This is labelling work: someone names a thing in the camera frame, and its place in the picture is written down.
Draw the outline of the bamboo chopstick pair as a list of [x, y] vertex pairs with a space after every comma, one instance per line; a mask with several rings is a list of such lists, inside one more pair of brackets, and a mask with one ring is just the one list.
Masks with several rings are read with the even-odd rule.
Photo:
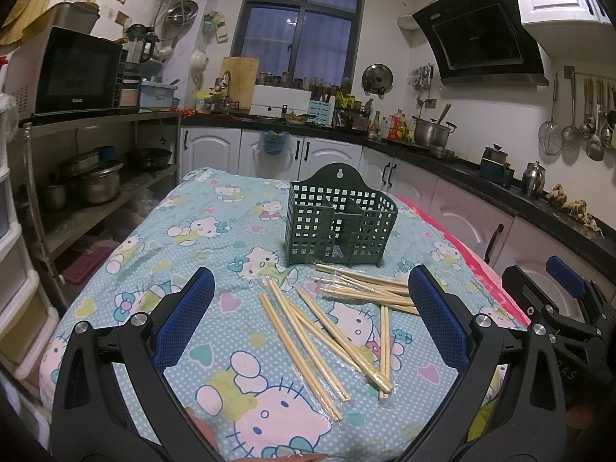
[[400, 296], [386, 296], [377, 293], [368, 293], [336, 287], [321, 288], [320, 293], [322, 296], [345, 298], [356, 301], [362, 300], [367, 303], [388, 306], [389, 308], [399, 312], [418, 315], [418, 309], [415, 304], [410, 299]]
[[321, 344], [328, 347], [328, 349], [330, 349], [331, 352], [339, 358], [339, 360], [345, 362], [357, 372], [362, 373], [365, 377], [368, 376], [368, 374], [366, 374], [357, 365], [352, 357], [332, 337], [330, 337], [325, 331], [321, 330], [314, 322], [309, 320], [308, 317], [292, 301], [288, 301], [288, 305], [291, 307], [295, 317], [302, 323], [305, 330], [309, 331], [309, 333], [313, 337], [317, 338], [317, 340], [320, 340]]
[[390, 311], [388, 306], [380, 306], [380, 372], [390, 378]]
[[389, 285], [396, 286], [399, 288], [405, 288], [406, 285], [402, 283], [402, 281], [391, 280], [390, 278], [382, 278], [381, 276], [375, 276], [366, 274], [363, 272], [358, 272], [350, 269], [343, 269], [336, 266], [330, 266], [327, 264], [317, 263], [314, 265], [314, 268], [318, 272], [324, 272], [333, 275], [346, 275], [348, 278], [354, 278], [357, 281], [366, 281], [367, 283], [372, 283], [376, 285]]
[[289, 324], [292, 326], [295, 334], [298, 336], [298, 339], [302, 342], [302, 346], [305, 347], [306, 353], [310, 356], [310, 359], [324, 377], [325, 381], [328, 383], [332, 391], [336, 394], [336, 396], [343, 402], [349, 402], [351, 400], [351, 396], [346, 392], [346, 389], [343, 388], [341, 382], [338, 378], [336, 378], [333, 371], [329, 368], [323, 356], [316, 349], [308, 334], [304, 330], [304, 325], [299, 320], [299, 316], [296, 315], [295, 307], [292, 306], [292, 303], [286, 298], [286, 296], [280, 290], [278, 284], [272, 280], [271, 278], [265, 279], [265, 284], [269, 288], [270, 292], [274, 297], [277, 298], [278, 304], [281, 306], [283, 312], [285, 313], [287, 319], [289, 320]]
[[271, 322], [271, 325], [276, 330], [288, 355], [291, 357], [293, 365], [295, 365], [295, 368], [299, 371], [300, 376], [302, 377], [306, 385], [309, 387], [312, 394], [315, 396], [315, 398], [320, 403], [321, 407], [331, 420], [341, 421], [341, 415], [339, 413], [339, 410], [334, 405], [333, 400], [330, 398], [330, 396], [328, 396], [328, 393], [326, 392], [325, 388], [321, 385], [312, 370], [308, 367], [299, 349], [295, 346], [295, 343], [293, 343], [292, 338], [285, 330], [280, 317], [276, 314], [274, 307], [268, 299], [267, 295], [261, 293], [259, 295], [259, 300], [261, 305], [263, 306], [267, 317]]
[[302, 298], [306, 306], [314, 313], [314, 316], [321, 321], [323, 327], [331, 334], [340, 347], [349, 355], [353, 362], [360, 368], [363, 374], [369, 378], [381, 392], [389, 394], [393, 391], [393, 383], [386, 376], [377, 370], [373, 364], [359, 353], [357, 347], [347, 338], [347, 336], [334, 324], [318, 303], [303, 289], [296, 288], [296, 293]]

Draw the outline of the hanging steel ladle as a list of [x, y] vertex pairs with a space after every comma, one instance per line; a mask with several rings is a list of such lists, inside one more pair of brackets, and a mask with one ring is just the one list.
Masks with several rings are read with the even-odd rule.
[[565, 78], [570, 81], [570, 116], [569, 123], [562, 129], [563, 141], [567, 144], [575, 143], [579, 138], [579, 132], [575, 125], [576, 114], [576, 79], [572, 68], [564, 69]]

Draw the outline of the Hello Kitty blue tablecloth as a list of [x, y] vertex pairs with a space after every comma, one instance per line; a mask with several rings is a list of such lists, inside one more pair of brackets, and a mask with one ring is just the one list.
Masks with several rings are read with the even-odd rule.
[[324, 454], [333, 461], [386, 461], [408, 446], [444, 399], [456, 372], [440, 358], [418, 316], [390, 313], [390, 378], [374, 385], [315, 341], [351, 396], [331, 420], [306, 386], [263, 311], [275, 280], [293, 303], [296, 288], [318, 296], [312, 264], [285, 256], [288, 182], [211, 168], [188, 173], [115, 249], [60, 321], [38, 369], [45, 406], [72, 328], [124, 324], [209, 268], [216, 293], [179, 363], [165, 372], [182, 405], [212, 430], [226, 459]]

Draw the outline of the metal shelf rack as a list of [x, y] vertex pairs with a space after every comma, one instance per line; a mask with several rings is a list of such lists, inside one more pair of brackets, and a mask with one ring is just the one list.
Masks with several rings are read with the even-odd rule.
[[55, 260], [77, 242], [90, 229], [110, 216], [139, 192], [157, 184], [163, 178], [176, 174], [179, 167], [163, 165], [145, 167], [143, 171], [124, 181], [121, 172], [125, 165], [120, 161], [100, 163], [92, 168], [65, 176], [65, 198], [75, 207], [61, 213], [59, 231], [46, 231], [39, 204], [38, 188], [34, 177], [33, 141], [44, 137], [79, 131], [82, 128], [100, 128], [113, 123], [129, 123], [137, 135], [141, 122], [159, 123], [162, 126], [181, 124], [180, 112], [153, 112], [122, 116], [98, 117], [71, 120], [48, 125], [34, 126], [25, 123], [22, 128], [22, 156], [26, 172], [26, 193], [29, 215], [33, 223], [34, 239], [28, 248], [37, 262], [45, 268], [53, 306], [65, 313], [70, 301], [63, 292], [64, 279], [55, 266]]

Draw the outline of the steel stock pot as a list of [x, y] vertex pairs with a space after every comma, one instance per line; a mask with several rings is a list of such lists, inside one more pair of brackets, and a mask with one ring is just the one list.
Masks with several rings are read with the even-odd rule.
[[415, 130], [413, 131], [413, 142], [423, 147], [437, 146], [445, 148], [449, 136], [456, 131], [457, 126], [449, 121], [445, 124], [437, 124], [434, 120], [426, 121], [417, 116], [413, 116]]

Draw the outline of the red oil bottle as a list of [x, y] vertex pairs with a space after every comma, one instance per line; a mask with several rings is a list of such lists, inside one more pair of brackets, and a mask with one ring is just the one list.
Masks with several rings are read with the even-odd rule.
[[401, 110], [390, 116], [390, 131], [388, 137], [391, 140], [406, 141], [407, 140], [407, 121]]

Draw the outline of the green plastic utensil basket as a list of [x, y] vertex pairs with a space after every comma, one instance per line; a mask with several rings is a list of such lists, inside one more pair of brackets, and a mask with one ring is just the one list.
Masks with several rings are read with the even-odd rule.
[[370, 188], [355, 168], [326, 165], [289, 184], [286, 260], [380, 266], [397, 217], [393, 198]]

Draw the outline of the black range hood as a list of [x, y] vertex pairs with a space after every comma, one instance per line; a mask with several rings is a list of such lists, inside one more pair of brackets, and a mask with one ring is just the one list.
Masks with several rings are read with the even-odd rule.
[[518, 0], [437, 0], [413, 18], [446, 87], [549, 85], [539, 45], [522, 24]]

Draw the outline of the light blue plastic bin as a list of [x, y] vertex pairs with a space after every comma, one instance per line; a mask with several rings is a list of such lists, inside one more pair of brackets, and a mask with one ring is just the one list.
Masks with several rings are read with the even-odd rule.
[[173, 106], [176, 85], [161, 82], [142, 81], [140, 89], [140, 107], [142, 110], [168, 110]]

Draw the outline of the black microwave oven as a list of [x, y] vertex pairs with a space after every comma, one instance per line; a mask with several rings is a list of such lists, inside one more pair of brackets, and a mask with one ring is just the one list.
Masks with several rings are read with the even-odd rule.
[[52, 26], [10, 57], [4, 92], [21, 120], [120, 107], [126, 51], [106, 38]]

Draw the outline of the blue knife block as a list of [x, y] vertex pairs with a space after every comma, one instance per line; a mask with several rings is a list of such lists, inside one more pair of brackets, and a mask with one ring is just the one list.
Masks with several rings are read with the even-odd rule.
[[335, 109], [335, 101], [310, 100], [308, 103], [309, 121], [316, 125], [331, 126]]

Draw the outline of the wooden cutting board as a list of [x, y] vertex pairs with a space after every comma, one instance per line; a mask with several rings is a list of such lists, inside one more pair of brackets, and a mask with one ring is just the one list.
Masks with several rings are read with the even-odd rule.
[[228, 94], [239, 110], [250, 110], [259, 71], [259, 60], [253, 57], [226, 56], [221, 62], [220, 73], [230, 73]]

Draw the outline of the black blender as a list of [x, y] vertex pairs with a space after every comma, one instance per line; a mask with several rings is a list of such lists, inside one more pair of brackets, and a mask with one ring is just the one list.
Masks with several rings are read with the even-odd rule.
[[154, 26], [132, 24], [125, 30], [126, 51], [125, 78], [137, 78], [140, 75], [140, 65], [150, 60], [156, 50], [159, 37], [154, 32]]

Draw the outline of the dark framed window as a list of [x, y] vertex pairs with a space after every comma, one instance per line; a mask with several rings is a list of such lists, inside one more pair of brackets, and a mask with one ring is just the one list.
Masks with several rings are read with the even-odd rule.
[[243, 0], [231, 54], [274, 76], [354, 77], [364, 0]]

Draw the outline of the white wall cabinet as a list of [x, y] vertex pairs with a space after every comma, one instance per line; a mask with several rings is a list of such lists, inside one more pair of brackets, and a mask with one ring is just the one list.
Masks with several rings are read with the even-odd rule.
[[553, 60], [615, 63], [615, 28], [598, 0], [518, 0], [524, 28]]

